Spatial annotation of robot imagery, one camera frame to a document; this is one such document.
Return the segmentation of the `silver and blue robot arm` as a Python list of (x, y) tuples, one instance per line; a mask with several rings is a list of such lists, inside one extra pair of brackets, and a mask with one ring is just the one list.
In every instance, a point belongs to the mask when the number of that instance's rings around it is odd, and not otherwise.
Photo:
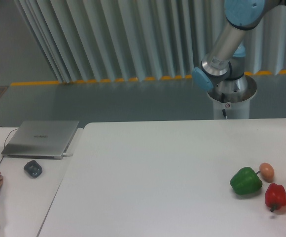
[(192, 79), (205, 91), (224, 80), (237, 80), (244, 75), (245, 48), (240, 46), (246, 32), (254, 29), (263, 16), (286, 0), (226, 0), (226, 25), (200, 67), (192, 71)]

